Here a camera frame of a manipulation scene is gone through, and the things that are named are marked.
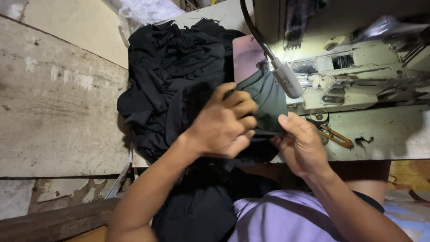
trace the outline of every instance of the sewing machine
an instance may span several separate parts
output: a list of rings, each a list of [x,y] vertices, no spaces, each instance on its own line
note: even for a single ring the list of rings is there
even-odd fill
[[[305,88],[286,97],[300,115],[426,103],[429,16],[423,0],[254,1],[255,26]]]

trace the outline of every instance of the forearm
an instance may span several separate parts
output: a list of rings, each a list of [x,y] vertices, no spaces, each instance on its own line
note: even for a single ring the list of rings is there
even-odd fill
[[[109,224],[108,241],[121,241],[129,238],[130,234],[142,241],[145,237],[154,237],[148,234],[152,233],[149,221],[163,205],[184,169],[197,158],[187,141],[179,137],[157,162],[139,176],[118,203]]]
[[[356,196],[335,172],[305,181],[347,241],[411,241],[393,221]]]

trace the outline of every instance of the lavender shirt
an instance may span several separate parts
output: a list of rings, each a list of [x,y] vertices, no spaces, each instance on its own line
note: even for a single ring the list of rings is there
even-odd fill
[[[277,190],[234,203],[238,217],[228,242],[345,241],[323,206],[309,194]]]

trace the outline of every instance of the hand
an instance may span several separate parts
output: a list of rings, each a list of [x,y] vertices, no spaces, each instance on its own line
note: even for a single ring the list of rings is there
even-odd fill
[[[246,116],[257,111],[247,92],[234,91],[224,99],[235,83],[225,83],[212,94],[190,128],[181,136],[199,156],[234,158],[248,147],[257,120]]]
[[[315,125],[293,112],[288,112],[288,117],[280,115],[278,122],[287,134],[274,137],[272,142],[294,174],[302,178],[332,174],[326,149]]]

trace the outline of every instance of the person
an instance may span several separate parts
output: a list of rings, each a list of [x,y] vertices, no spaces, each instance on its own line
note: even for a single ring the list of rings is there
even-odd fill
[[[202,156],[233,158],[249,145],[257,121],[247,114],[258,107],[246,92],[235,91],[224,99],[234,87],[219,86],[193,124],[130,186],[113,212],[107,241],[157,241],[150,220],[185,168]],[[362,189],[352,182],[348,187],[329,165],[315,126],[291,112],[280,115],[278,122],[286,135],[273,138],[273,143],[314,196],[277,190],[260,199],[236,201],[238,221],[228,241],[411,241],[380,211],[383,186]]]

